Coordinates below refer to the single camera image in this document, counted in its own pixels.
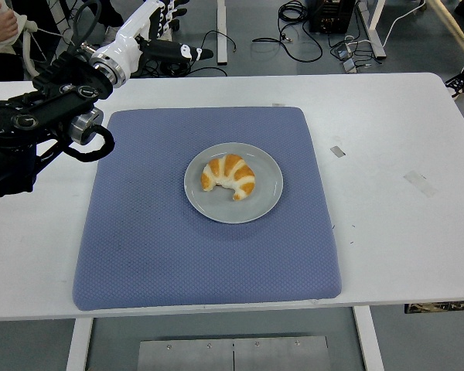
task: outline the table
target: table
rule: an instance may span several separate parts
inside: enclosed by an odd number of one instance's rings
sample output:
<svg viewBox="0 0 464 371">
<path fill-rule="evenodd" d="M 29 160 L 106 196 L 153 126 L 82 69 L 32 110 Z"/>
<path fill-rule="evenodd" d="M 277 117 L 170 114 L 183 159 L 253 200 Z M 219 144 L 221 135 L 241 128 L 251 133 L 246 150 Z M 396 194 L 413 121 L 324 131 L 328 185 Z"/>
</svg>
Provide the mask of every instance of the table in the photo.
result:
<svg viewBox="0 0 464 371">
<path fill-rule="evenodd" d="M 0 99 L 31 90 L 0 83 Z M 0 199 L 0 320 L 85 318 L 85 334 L 102 316 L 351 306 L 364 336 L 368 305 L 464 300 L 464 119 L 436 75 L 130 80 L 97 107 L 107 123 L 137 108 L 276 104 L 301 108 L 309 125 L 339 254 L 338 297 L 78 310 L 73 274 L 96 164 L 62 155 L 33 193 Z"/>
</svg>

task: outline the croissant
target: croissant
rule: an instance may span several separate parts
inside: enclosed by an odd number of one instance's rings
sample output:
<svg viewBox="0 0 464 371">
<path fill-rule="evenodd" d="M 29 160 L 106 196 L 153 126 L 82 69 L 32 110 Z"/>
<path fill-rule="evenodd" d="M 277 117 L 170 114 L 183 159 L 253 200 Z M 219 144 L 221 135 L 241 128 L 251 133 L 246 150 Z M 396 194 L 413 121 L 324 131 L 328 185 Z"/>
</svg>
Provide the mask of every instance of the croissant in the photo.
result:
<svg viewBox="0 0 464 371">
<path fill-rule="evenodd" d="M 201 174 L 203 191 L 211 191 L 215 185 L 233 189 L 234 201 L 240 201 L 253 192 L 256 179 L 246 161 L 239 155 L 225 155 L 208 162 Z"/>
</svg>

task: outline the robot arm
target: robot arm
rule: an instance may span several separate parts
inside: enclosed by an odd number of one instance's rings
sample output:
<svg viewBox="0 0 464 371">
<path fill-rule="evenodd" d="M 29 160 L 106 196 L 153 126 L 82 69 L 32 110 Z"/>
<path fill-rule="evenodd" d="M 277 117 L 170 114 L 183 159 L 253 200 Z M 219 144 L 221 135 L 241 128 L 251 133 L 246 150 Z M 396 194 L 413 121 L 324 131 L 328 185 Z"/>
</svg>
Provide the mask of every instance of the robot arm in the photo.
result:
<svg viewBox="0 0 464 371">
<path fill-rule="evenodd" d="M 184 2 L 147 0 L 120 28 L 115 41 L 96 50 L 90 64 L 120 87 L 136 72 L 141 56 L 171 63 L 186 63 L 211 58 L 210 50 L 196 49 L 185 44 L 158 38 L 169 29 L 176 6 Z"/>
<path fill-rule="evenodd" d="M 213 56 L 210 50 L 152 38 L 158 38 L 172 21 L 177 3 L 147 0 L 112 44 L 94 51 L 89 63 L 65 52 L 32 80 L 37 91 L 0 101 L 0 196 L 31 192 L 38 173 L 61 153 L 82 162 L 110 153 L 114 139 L 101 126 L 103 112 L 94 104 L 123 85 L 142 56 L 170 63 Z M 85 145 L 96 134 L 104 138 L 99 150 L 80 153 L 70 147 L 73 142 Z M 56 143 L 36 155 L 36 146 L 51 139 Z"/>
</svg>

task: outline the table leg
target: table leg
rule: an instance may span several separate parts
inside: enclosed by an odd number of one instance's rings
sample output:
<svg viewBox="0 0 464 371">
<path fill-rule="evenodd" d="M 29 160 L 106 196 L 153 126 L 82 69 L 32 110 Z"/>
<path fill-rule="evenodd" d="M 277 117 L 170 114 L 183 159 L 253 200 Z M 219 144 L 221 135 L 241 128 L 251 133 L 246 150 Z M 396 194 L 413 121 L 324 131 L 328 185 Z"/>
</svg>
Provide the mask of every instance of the table leg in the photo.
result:
<svg viewBox="0 0 464 371">
<path fill-rule="evenodd" d="M 93 318 L 76 319 L 72 341 L 70 342 L 66 371 L 84 371 L 86 369 L 87 352 L 90 345 L 93 320 Z"/>
<path fill-rule="evenodd" d="M 366 2 L 360 2 L 357 6 L 361 18 L 363 19 L 364 28 L 368 35 L 368 39 L 371 41 L 371 48 L 373 49 L 374 55 L 377 59 L 382 60 L 387 57 L 384 48 L 381 44 L 380 37 L 377 33 L 377 23 L 380 19 L 381 11 L 385 5 L 385 0 L 378 0 L 377 6 L 374 10 L 373 15 L 370 15 Z"/>
<path fill-rule="evenodd" d="M 381 359 L 370 307 L 368 305 L 356 306 L 353 307 L 353 312 L 366 371 L 383 371 L 384 363 Z"/>
</svg>

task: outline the tape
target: tape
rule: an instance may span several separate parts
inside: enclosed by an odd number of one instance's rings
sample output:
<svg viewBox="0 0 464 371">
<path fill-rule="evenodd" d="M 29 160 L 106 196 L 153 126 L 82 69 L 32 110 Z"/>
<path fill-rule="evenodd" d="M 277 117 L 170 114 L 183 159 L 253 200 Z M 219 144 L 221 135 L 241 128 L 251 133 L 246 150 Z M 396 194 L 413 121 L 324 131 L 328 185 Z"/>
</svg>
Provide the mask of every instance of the tape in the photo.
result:
<svg viewBox="0 0 464 371">
<path fill-rule="evenodd" d="M 331 147 L 330 151 L 332 151 L 338 158 L 346 155 L 338 146 Z"/>
<path fill-rule="evenodd" d="M 412 170 L 404 175 L 404 179 L 410 182 L 414 187 L 419 189 L 422 193 L 424 193 L 427 197 L 432 197 L 434 194 L 438 192 L 437 189 L 433 188 L 433 186 L 426 180 L 426 178 Z"/>
</svg>

